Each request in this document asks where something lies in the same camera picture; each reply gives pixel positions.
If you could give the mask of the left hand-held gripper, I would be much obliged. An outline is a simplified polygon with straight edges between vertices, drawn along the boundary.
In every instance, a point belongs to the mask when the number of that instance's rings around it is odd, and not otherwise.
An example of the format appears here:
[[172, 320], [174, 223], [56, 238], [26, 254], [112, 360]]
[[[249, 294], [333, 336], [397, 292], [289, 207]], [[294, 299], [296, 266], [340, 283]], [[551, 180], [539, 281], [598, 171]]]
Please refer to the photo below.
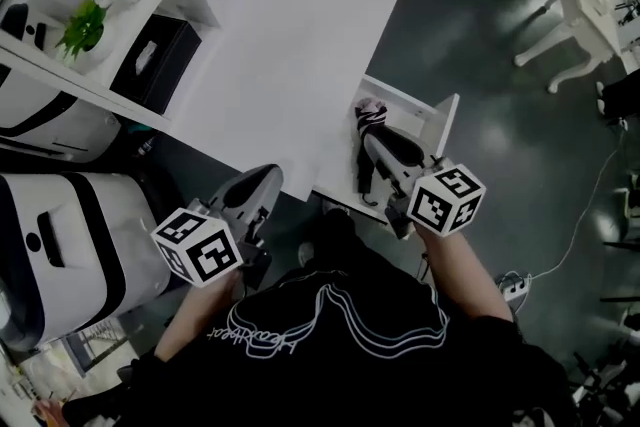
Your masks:
[[283, 182], [278, 165], [262, 165], [225, 182], [211, 199], [174, 211], [151, 233], [171, 272], [203, 288], [239, 269], [244, 284], [258, 289], [272, 261], [258, 231]]

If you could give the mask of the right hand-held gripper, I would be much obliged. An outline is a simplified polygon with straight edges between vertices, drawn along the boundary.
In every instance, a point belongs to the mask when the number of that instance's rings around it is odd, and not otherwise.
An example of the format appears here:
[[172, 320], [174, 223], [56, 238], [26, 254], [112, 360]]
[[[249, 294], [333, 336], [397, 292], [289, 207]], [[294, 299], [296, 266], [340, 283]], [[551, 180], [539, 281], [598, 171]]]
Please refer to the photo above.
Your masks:
[[381, 208], [397, 238], [408, 237], [414, 225], [446, 237], [474, 220], [486, 187], [466, 166], [386, 125], [366, 129], [362, 149], [382, 187], [376, 197], [364, 191], [362, 199]]

